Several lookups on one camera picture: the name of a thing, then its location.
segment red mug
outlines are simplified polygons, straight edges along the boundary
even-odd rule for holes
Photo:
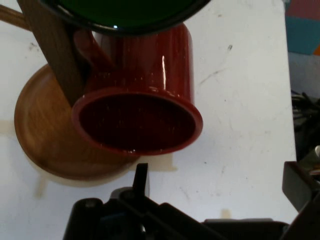
[[[184,24],[153,35],[74,34],[92,66],[72,108],[79,134],[93,146],[124,155],[181,150],[203,128],[194,106],[191,35]]]

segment white surface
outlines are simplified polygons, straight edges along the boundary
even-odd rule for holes
[[[18,9],[12,0],[0,4]],[[295,160],[281,0],[214,0],[187,21],[193,38],[200,138],[150,164],[150,197],[198,221],[231,217],[291,222],[282,193],[284,161]],[[109,199],[130,186],[134,167],[109,183],[52,181],[31,166],[17,141],[18,95],[46,63],[30,32],[0,22],[0,239],[62,239],[79,199]]]

